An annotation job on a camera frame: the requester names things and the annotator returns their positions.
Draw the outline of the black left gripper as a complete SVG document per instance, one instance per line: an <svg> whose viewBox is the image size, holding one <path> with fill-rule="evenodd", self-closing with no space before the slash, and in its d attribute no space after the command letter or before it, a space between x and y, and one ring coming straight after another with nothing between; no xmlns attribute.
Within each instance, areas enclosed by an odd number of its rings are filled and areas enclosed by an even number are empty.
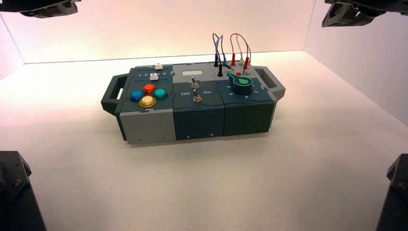
<svg viewBox="0 0 408 231"><path fill-rule="evenodd" d="M78 13L80 0L1 0L0 11L27 17L50 18Z"/></svg>

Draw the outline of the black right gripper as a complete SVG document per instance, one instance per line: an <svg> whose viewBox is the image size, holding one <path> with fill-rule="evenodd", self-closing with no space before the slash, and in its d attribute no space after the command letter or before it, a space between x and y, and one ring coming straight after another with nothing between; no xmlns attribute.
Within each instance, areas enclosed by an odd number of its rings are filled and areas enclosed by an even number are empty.
<svg viewBox="0 0 408 231"><path fill-rule="evenodd" d="M325 0L330 8L322 27L364 26L387 13L408 14L406 0Z"/></svg>

